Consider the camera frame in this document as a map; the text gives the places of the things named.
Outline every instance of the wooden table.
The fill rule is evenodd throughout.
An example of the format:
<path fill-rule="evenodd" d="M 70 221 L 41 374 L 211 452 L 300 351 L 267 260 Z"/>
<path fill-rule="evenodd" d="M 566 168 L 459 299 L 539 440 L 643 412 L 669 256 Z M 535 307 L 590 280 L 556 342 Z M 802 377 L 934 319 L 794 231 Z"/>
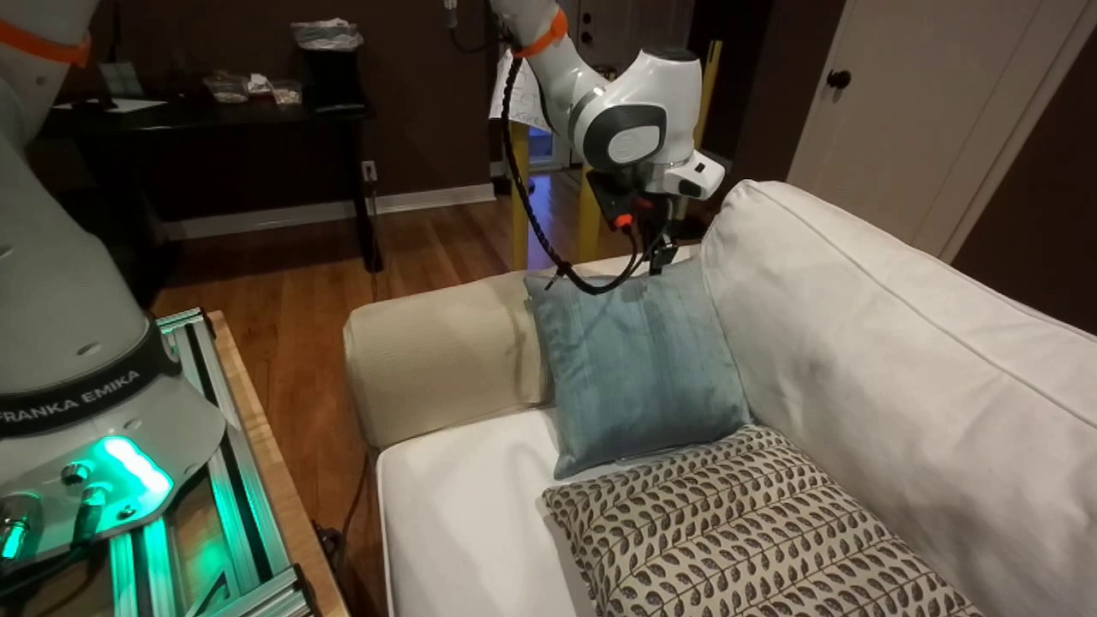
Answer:
<path fill-rule="evenodd" d="M 227 134 L 243 137 L 275 137 L 275 143 L 293 147 L 285 142 L 293 132 L 329 134 L 333 157 L 318 161 L 334 172 L 333 195 L 354 201 L 355 244 L 366 270 L 383 270 L 383 256 L 373 238 L 373 221 L 366 209 L 366 190 L 361 176 L 364 142 L 361 127 L 373 117 L 371 104 L 345 104 L 329 111 L 309 107 L 198 107 L 198 104 L 163 104 L 140 115 L 101 115 L 101 111 L 52 111 L 41 137 L 70 142 L 93 172 L 99 193 L 109 201 L 109 215 L 119 221 L 126 244 L 119 252 L 133 255 L 133 264 L 119 264 L 140 307 L 151 307 L 155 293 L 171 270 L 171 252 L 162 240 L 158 214 L 147 193 L 147 143 L 177 152 L 177 142 L 220 147 Z"/>
<path fill-rule="evenodd" d="M 230 321 L 222 319 L 222 311 L 207 311 L 211 321 L 211 335 L 214 335 L 214 355 L 222 361 L 237 412 L 239 412 L 239 427 L 243 435 L 252 448 L 252 459 L 260 468 L 267 498 L 275 504 L 275 519 L 281 529 L 281 537 L 292 551 L 292 558 L 297 564 L 303 583 L 313 585 L 313 602 L 321 617 L 341 617 L 345 602 L 338 597 L 334 576 L 314 543 L 313 522 L 303 516 L 303 504 L 297 498 L 297 486 L 281 459 L 278 440 L 267 427 L 263 405 L 252 393 L 252 385 L 247 377 L 247 366 L 239 361 L 237 339 Z"/>

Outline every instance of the white door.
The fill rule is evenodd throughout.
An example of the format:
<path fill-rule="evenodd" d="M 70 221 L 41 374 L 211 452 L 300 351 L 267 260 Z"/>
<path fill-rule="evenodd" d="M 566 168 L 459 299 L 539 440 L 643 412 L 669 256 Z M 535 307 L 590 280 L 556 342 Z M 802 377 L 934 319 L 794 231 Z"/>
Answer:
<path fill-rule="evenodd" d="M 1086 4 L 845 0 L 825 73 L 851 85 L 820 79 L 787 182 L 950 256 L 1074 61 Z"/>

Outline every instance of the green light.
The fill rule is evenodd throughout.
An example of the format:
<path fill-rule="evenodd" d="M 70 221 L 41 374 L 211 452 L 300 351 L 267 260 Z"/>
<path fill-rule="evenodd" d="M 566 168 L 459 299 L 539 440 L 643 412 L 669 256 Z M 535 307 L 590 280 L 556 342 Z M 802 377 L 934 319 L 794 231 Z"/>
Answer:
<path fill-rule="evenodd" d="M 162 501 L 171 493 L 167 475 L 162 475 L 131 440 L 101 440 L 101 448 L 131 475 L 140 481 L 140 486 Z"/>
<path fill-rule="evenodd" d="M 24 522 L 9 526 L 0 558 L 13 564 L 24 551 L 24 537 L 26 537 L 26 526 Z"/>

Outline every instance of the white couch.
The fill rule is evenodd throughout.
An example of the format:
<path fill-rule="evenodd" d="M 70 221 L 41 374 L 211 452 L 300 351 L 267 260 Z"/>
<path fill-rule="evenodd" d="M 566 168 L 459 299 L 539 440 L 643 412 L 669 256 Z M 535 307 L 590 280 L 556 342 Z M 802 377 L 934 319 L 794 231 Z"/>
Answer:
<path fill-rule="evenodd" d="M 739 182 L 692 256 L 756 423 L 986 614 L 1097 614 L 1092 335 L 778 182 Z M 539 512 L 556 435 L 522 273 L 355 309 L 345 366 L 389 609 L 582 614 Z"/>

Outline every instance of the table leg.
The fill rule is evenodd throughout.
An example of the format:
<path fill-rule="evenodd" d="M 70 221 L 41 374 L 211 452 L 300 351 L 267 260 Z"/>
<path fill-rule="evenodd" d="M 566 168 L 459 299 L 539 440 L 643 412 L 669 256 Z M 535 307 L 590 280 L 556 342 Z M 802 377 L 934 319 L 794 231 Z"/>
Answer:
<path fill-rule="evenodd" d="M 366 209 L 366 193 L 364 193 L 364 176 L 361 176 L 361 125 L 338 125 L 334 137 L 338 137 L 338 157 L 341 157 L 341 176 L 345 176 L 345 190 L 350 190 L 350 201 L 354 201 L 354 227 L 355 227 L 355 247 L 364 255 L 366 270 L 383 270 L 383 256 L 373 238 L 373 221 Z"/>
<path fill-rule="evenodd" d="M 76 142 L 76 147 L 123 227 L 119 252 L 126 252 L 126 260 L 119 260 L 116 267 L 123 270 L 135 307 L 147 309 L 171 273 L 171 247 L 162 240 L 158 215 L 151 209 L 151 199 L 143 195 L 140 172 L 133 166 L 135 143 L 119 137 L 81 137 Z"/>

